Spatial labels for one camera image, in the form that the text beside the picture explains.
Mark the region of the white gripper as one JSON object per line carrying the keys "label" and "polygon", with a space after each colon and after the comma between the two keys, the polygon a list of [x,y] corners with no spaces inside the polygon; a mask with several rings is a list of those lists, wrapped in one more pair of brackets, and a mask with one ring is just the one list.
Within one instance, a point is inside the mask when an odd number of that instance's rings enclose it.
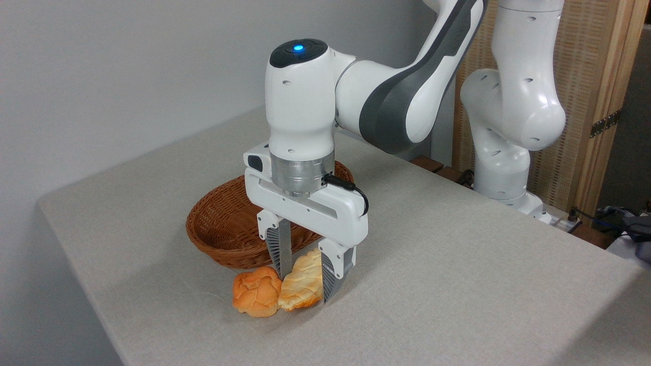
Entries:
{"label": "white gripper", "polygon": [[355,266],[356,247],[353,246],[367,237],[368,218],[363,215],[363,197],[335,185],[327,185],[308,197],[291,196],[272,182],[272,160],[264,144],[245,152],[244,163],[247,196],[253,204],[265,209],[257,214],[259,236],[267,243],[281,280],[291,273],[293,266],[289,221],[329,238],[318,242],[323,300],[328,302]]}

